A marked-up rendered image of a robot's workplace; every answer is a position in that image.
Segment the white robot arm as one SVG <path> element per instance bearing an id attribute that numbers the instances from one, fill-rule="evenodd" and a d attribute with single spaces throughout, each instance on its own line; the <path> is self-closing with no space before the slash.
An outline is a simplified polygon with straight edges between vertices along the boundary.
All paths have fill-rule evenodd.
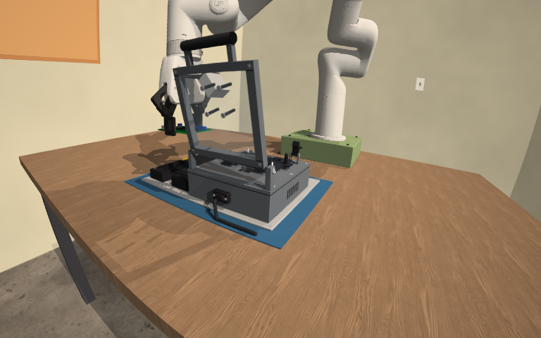
<path id="1" fill-rule="evenodd" d="M 235 32 L 272 0 L 168 0 L 166 55 L 183 54 L 180 43 L 202 37 L 202 27 L 212 34 Z M 346 88 L 340 76 L 363 77 L 378 39 L 378 27 L 359 18 L 363 0 L 332 0 L 328 40 L 357 50 L 326 47 L 318 54 L 318 103 L 316 129 L 311 137 L 344 141 L 342 125 Z M 240 10 L 239 10 L 240 8 Z"/>

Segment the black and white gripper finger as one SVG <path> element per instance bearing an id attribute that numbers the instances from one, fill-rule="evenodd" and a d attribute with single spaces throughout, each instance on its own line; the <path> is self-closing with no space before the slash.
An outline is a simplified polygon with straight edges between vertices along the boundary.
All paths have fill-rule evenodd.
<path id="1" fill-rule="evenodd" d="M 166 99 L 165 104 L 162 104 L 162 97 L 167 93 L 167 83 L 160 88 L 160 90 L 151 97 L 151 102 L 155 105 L 158 112 L 161 114 L 164 120 L 164 130 L 165 135 L 175 136 L 176 135 L 176 123 L 175 117 L 173 114 L 175 112 L 177 104 L 172 104 L 170 102 L 169 96 Z"/>

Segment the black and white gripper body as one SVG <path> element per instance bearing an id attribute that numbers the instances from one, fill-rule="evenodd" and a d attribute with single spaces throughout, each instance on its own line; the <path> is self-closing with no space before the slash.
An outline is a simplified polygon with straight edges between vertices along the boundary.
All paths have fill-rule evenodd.
<path id="1" fill-rule="evenodd" d="M 203 64 L 201 56 L 192 54 L 194 65 Z M 172 104 L 180 104 L 178 99 L 178 92 L 173 75 L 173 68 L 186 66 L 184 54 L 171 54 L 164 57 L 161 64 L 159 89 L 167 83 L 167 94 L 161 99 L 162 104 L 165 104 L 167 97 L 169 96 Z"/>

